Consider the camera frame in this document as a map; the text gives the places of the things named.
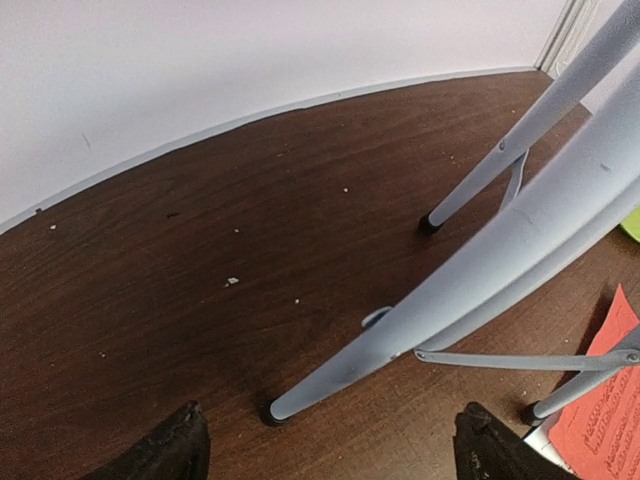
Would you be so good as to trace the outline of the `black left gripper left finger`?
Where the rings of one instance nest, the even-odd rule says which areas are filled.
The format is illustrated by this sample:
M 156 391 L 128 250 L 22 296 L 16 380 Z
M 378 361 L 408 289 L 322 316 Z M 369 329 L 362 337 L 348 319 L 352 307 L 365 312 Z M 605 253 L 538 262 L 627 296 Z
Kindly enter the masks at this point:
M 83 479 L 207 479 L 209 462 L 208 422 L 190 401 Z

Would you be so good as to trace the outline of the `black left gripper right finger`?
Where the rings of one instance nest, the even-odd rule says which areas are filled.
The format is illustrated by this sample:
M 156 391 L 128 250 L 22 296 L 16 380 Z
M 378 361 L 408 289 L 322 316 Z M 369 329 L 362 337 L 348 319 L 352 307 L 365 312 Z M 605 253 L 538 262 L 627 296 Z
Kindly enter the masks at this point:
M 573 480 L 477 402 L 455 418 L 453 448 L 459 480 Z

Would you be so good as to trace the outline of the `white folding music stand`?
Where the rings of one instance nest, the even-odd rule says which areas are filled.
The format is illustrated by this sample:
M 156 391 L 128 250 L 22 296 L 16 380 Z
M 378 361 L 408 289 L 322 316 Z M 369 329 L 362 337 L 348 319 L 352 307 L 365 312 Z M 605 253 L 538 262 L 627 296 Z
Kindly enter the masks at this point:
M 539 421 L 639 361 L 629 336 L 601 357 L 453 354 L 450 347 L 531 294 L 621 223 L 639 204 L 639 74 L 632 71 L 601 109 L 529 182 L 530 148 L 639 41 L 639 5 L 625 1 L 564 73 L 485 158 L 422 217 L 438 230 L 504 171 L 511 178 L 498 213 L 397 305 L 263 411 L 279 425 L 407 352 L 426 363 L 574 371 L 530 409 Z

